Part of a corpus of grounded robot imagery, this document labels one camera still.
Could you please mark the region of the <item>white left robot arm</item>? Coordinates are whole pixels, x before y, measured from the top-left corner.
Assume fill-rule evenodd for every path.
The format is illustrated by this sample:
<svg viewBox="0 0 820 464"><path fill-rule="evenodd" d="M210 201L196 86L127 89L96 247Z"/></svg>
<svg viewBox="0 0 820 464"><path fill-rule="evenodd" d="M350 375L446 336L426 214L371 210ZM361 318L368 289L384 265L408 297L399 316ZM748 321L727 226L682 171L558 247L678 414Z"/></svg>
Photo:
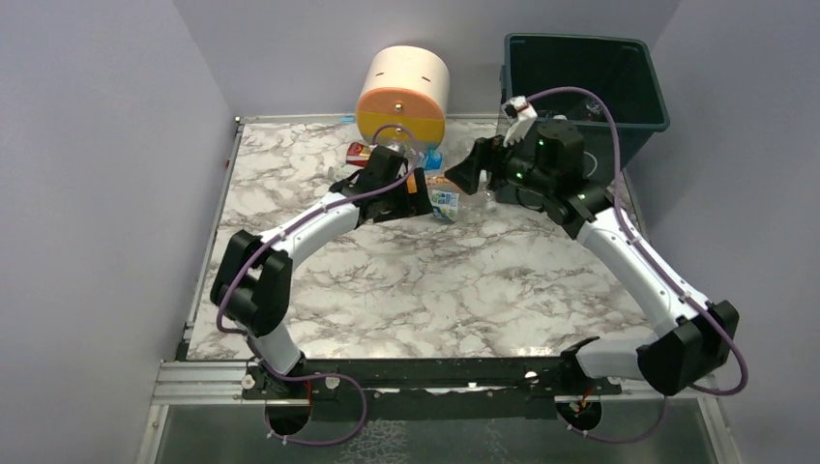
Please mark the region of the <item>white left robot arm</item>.
<svg viewBox="0 0 820 464"><path fill-rule="evenodd" d="M364 167L333 182L315 204L286 223L230 237L210 289L217 325L229 319L274 375L293 377L303 352L284 321L292 277L313 253L367 222L431 211L425 171L392 147L374 147Z"/></svg>

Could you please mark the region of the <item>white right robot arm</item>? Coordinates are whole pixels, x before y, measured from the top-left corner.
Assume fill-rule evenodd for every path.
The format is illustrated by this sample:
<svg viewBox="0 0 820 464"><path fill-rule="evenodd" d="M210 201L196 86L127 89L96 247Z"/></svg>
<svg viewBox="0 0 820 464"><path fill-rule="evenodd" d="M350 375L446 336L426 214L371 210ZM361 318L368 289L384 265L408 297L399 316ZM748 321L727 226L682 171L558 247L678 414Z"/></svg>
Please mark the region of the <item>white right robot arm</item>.
<svg viewBox="0 0 820 464"><path fill-rule="evenodd" d="M478 192L485 174L490 190L512 187L540 196L541 211L595 254L644 312L653 336L578 342L561 354L565 379L642 380L675 395L726 363L738 311L686 284L614 206L607 188L585 177L585 160L575 125L550 120L516 142L502 135L476 139L445 176L467 194Z"/></svg>

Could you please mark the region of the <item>white blue label bottle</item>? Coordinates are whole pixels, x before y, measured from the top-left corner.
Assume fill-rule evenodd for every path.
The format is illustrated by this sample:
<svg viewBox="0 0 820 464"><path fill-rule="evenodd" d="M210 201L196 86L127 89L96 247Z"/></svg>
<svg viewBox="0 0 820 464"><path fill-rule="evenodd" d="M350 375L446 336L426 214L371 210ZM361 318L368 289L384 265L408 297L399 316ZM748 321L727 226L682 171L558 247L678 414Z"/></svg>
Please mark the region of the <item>white blue label bottle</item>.
<svg viewBox="0 0 820 464"><path fill-rule="evenodd" d="M459 216L460 189L453 184L437 184L428 187L429 201L434 218L456 222Z"/></svg>

